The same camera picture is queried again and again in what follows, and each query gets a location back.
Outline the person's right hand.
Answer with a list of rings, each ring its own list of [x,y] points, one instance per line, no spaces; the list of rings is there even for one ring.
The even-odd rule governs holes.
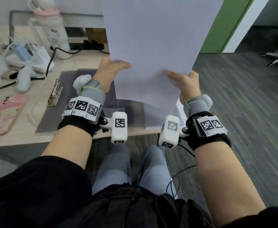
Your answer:
[[[199,74],[193,70],[191,70],[188,75],[185,75],[183,82],[175,82],[170,78],[169,80],[180,90],[179,100],[183,105],[192,97],[201,95]]]

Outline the person's black top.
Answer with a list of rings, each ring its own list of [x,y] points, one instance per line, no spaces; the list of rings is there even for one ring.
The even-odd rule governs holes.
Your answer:
[[[0,178],[0,227],[88,228],[95,202],[88,174],[55,156],[40,156]],[[222,227],[276,227],[278,207],[269,207]]]

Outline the person's left forearm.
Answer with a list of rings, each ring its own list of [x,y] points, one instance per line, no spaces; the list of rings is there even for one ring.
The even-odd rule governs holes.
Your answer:
[[[86,168],[92,145],[92,136],[72,125],[61,128],[41,156],[55,156]]]

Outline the phone in pink case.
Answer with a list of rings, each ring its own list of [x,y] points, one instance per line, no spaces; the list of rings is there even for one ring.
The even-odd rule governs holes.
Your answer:
[[[25,94],[8,95],[0,99],[0,136],[9,133],[27,99]]]

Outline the white paper sheet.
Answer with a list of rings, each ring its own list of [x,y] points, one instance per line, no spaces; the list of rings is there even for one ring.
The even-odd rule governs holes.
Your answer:
[[[170,114],[180,91],[165,74],[188,75],[223,0],[102,0],[111,60],[130,62],[114,80],[117,99]]]

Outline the person's right forearm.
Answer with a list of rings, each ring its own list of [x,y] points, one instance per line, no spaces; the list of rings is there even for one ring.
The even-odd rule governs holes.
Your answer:
[[[266,209],[251,178],[225,142],[194,150],[198,179],[210,215],[218,227]]]

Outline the grey clipboard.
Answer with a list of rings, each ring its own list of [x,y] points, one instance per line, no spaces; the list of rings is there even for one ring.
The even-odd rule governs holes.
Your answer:
[[[93,76],[96,69],[78,69],[63,71],[60,74],[59,82],[62,87],[61,95],[55,106],[48,106],[36,129],[35,133],[57,132],[62,119],[62,114],[71,98],[77,97],[73,88],[74,80],[85,74]],[[117,99],[115,83],[111,84],[110,91],[104,103],[104,114],[111,118],[113,112],[122,111],[127,114],[128,136],[138,136],[160,133],[161,127],[167,114],[152,106],[145,106],[141,102]]]

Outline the black power strip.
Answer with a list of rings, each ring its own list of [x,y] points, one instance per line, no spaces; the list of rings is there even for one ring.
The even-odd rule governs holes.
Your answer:
[[[84,40],[81,43],[69,43],[71,50],[104,50],[105,46],[102,43],[98,43],[95,40]]]

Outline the white bottle with pink lid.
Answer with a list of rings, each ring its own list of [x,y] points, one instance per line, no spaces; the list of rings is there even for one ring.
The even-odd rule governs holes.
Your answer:
[[[72,57],[72,55],[69,54],[71,49],[60,11],[57,8],[47,10],[37,8],[33,12],[36,17],[29,19],[28,25],[38,44],[42,45],[43,43],[34,24],[38,24],[42,27],[46,34],[46,38],[52,45],[53,49],[58,48],[56,54],[60,59],[69,59]]]

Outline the white flat box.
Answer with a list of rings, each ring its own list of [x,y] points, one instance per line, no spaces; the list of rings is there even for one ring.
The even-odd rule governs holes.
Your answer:
[[[47,50],[41,45],[31,45],[33,49],[33,56],[30,61],[21,61],[15,53],[12,53],[5,57],[5,61],[15,67],[31,66],[34,71],[46,73],[48,64],[51,57],[49,56]]]

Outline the white handheld device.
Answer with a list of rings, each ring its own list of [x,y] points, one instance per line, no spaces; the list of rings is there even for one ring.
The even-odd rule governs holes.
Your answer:
[[[37,74],[32,66],[21,68],[16,79],[16,90],[20,93],[26,93],[30,88],[32,78],[37,78]]]

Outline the white paper under clipboard cover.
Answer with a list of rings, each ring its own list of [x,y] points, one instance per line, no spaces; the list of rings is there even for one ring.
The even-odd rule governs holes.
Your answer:
[[[144,114],[146,130],[160,130],[166,116],[169,115],[167,112],[148,104],[144,104]],[[185,125],[187,117],[183,111],[183,104],[181,104],[180,100],[177,101],[176,106],[170,115],[178,117],[180,119],[181,125]]]

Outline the light blue charger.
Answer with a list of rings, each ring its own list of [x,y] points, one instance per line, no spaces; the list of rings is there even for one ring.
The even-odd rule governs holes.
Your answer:
[[[33,59],[32,55],[28,52],[24,45],[15,42],[11,46],[12,51],[23,62],[29,62]]]

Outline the metal clipboard clip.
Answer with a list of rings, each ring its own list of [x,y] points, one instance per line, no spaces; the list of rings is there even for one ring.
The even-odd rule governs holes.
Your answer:
[[[59,81],[59,79],[56,79],[54,83],[54,88],[48,99],[48,107],[57,105],[62,90],[63,86],[61,85],[61,82]]]

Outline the brown cardboard box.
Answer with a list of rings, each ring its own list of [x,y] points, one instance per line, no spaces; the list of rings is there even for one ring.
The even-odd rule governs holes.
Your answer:
[[[85,28],[86,36],[90,42],[96,41],[97,43],[107,44],[106,29],[103,28]]]

